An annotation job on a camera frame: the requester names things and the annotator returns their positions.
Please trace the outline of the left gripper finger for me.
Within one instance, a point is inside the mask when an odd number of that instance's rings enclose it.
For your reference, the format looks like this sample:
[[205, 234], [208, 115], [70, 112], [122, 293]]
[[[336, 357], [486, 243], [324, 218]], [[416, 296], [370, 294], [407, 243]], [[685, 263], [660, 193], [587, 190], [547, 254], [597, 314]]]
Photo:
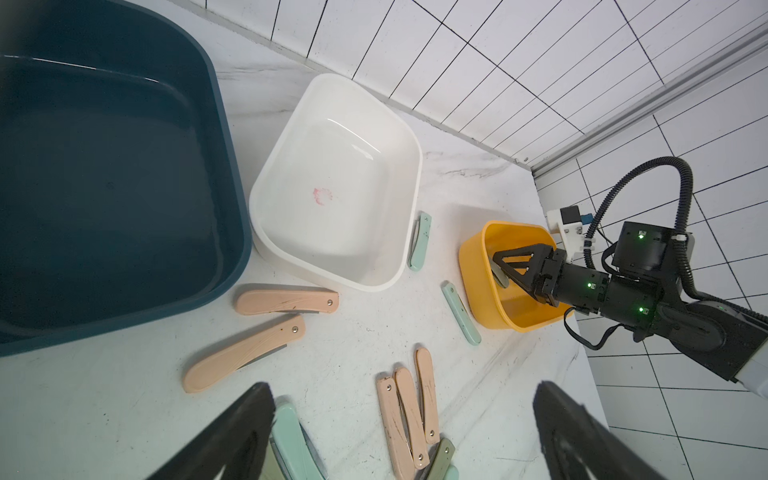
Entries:
[[552, 256], [555, 249], [535, 244], [498, 251], [492, 260], [501, 271], [531, 297], [547, 297], [545, 284], [552, 279]]

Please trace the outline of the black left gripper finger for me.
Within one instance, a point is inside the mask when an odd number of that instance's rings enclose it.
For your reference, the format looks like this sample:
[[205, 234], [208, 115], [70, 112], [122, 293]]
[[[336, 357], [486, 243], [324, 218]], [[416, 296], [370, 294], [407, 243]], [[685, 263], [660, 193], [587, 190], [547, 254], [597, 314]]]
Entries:
[[533, 410], [552, 479], [662, 477], [555, 383], [537, 386]]
[[151, 477], [259, 478], [275, 410], [269, 385], [254, 384]]

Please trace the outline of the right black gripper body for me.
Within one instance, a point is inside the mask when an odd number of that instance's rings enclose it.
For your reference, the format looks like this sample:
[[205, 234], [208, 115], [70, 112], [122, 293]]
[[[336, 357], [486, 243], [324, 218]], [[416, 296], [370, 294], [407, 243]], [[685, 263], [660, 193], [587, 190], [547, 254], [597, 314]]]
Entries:
[[552, 248], [540, 271], [539, 301], [552, 306], [565, 303], [630, 327], [650, 325], [658, 303], [652, 286], [567, 263], [566, 252]]

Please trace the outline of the olive knife pair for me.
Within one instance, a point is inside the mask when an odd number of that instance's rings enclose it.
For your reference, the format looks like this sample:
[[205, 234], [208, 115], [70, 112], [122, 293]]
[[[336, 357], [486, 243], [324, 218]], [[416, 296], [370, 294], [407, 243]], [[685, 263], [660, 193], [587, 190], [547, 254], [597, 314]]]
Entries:
[[283, 472], [274, 458], [266, 458], [259, 480], [284, 480]]

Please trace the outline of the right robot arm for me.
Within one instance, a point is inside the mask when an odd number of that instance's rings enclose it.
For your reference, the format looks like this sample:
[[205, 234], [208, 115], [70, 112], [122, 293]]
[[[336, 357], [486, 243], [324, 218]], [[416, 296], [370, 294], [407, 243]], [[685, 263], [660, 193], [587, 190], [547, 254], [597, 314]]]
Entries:
[[602, 271], [573, 265], [564, 251], [545, 244], [498, 251], [491, 257], [492, 268], [535, 301], [612, 320], [596, 343], [569, 333], [586, 349], [602, 349], [618, 329], [632, 333], [636, 343], [660, 336], [718, 377], [767, 395], [766, 320], [711, 295], [684, 301], [676, 254], [667, 243], [615, 243], [601, 261]]

